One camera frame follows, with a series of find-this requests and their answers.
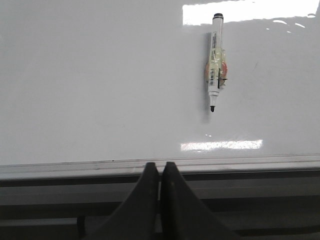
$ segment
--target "white surface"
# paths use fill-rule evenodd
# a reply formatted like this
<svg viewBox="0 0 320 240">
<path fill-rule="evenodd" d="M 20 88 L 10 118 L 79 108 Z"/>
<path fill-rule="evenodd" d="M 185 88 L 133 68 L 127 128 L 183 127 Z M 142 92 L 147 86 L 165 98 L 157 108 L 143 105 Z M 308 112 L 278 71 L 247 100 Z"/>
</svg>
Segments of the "white surface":
<svg viewBox="0 0 320 240">
<path fill-rule="evenodd" d="M 0 164 L 320 152 L 319 16 L 222 12 L 229 80 L 211 113 L 211 26 L 183 25 L 184 5 L 211 2 L 3 0 Z"/>
</svg>

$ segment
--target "whiteboard marker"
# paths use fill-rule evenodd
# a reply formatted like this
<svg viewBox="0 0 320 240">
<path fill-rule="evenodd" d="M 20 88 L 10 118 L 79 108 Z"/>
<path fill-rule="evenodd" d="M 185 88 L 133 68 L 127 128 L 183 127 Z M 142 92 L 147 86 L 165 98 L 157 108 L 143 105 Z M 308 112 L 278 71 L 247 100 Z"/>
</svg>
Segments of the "whiteboard marker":
<svg viewBox="0 0 320 240">
<path fill-rule="evenodd" d="M 211 45 L 208 62 L 208 94 L 210 98 L 210 110 L 215 111 L 217 97 L 220 92 L 220 74 L 223 62 L 222 30 L 224 16 L 216 13 L 212 19 Z"/>
</svg>

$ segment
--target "whiteboard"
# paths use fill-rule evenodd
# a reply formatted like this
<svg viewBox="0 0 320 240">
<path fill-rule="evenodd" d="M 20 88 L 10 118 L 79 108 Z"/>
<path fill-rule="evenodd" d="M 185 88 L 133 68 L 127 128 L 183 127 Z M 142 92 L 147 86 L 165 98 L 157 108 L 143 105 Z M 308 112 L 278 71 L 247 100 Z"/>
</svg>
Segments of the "whiteboard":
<svg viewBox="0 0 320 240">
<path fill-rule="evenodd" d="M 219 3 L 3 0 L 0 165 L 319 153 L 319 0 Z M 211 113 L 220 11 L 228 80 Z"/>
</svg>

